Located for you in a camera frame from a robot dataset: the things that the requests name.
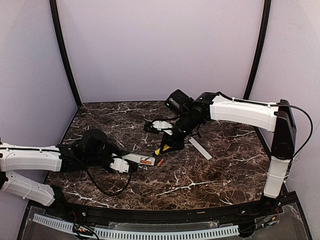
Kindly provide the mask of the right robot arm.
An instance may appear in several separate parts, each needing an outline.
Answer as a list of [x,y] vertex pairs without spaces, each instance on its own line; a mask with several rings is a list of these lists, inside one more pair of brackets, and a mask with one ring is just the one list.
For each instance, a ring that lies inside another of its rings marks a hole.
[[186,136],[211,120],[235,122],[272,132],[271,160],[263,195],[271,199],[278,197],[296,148],[297,129],[288,101],[249,101],[228,97],[221,92],[204,92],[192,99],[177,89],[170,94],[165,105],[178,120],[164,131],[159,148],[161,154],[182,150]]

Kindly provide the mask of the white battery cover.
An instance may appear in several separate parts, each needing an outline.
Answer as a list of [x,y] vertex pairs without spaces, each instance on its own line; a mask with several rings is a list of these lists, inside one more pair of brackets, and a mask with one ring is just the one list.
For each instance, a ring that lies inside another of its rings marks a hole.
[[208,151],[206,151],[201,144],[196,141],[193,137],[191,137],[188,140],[200,153],[201,155],[203,155],[203,157],[207,160],[210,160],[212,158],[212,156],[210,155],[210,153]]

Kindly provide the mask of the yellow pry tool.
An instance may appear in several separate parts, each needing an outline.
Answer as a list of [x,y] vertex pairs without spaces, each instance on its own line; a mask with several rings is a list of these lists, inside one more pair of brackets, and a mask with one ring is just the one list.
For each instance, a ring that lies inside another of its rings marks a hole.
[[155,150],[155,151],[151,154],[151,157],[157,157],[157,156],[163,155],[163,154],[165,154],[165,153],[168,151],[168,149],[170,149],[170,147],[167,146],[167,145],[165,145],[164,147]]

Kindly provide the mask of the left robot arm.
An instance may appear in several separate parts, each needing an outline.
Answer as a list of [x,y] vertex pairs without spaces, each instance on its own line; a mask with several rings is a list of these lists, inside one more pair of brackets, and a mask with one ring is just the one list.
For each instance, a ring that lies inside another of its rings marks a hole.
[[86,130],[72,144],[44,147],[0,144],[0,190],[23,199],[49,207],[63,204],[66,199],[58,186],[36,182],[17,173],[18,170],[41,170],[71,173],[88,172],[91,167],[101,167],[132,175],[139,165],[155,164],[155,157],[130,153],[108,142],[107,135],[99,129]]

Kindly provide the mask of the white remote control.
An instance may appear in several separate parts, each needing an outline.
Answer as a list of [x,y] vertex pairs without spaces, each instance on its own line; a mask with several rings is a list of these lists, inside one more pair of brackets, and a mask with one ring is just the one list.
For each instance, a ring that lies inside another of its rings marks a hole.
[[123,159],[129,160],[131,162],[140,164],[140,161],[150,161],[153,163],[153,165],[147,165],[147,166],[154,166],[156,159],[151,156],[145,156],[145,155],[140,155],[140,154],[134,154],[134,153],[129,153],[124,156],[122,156]]

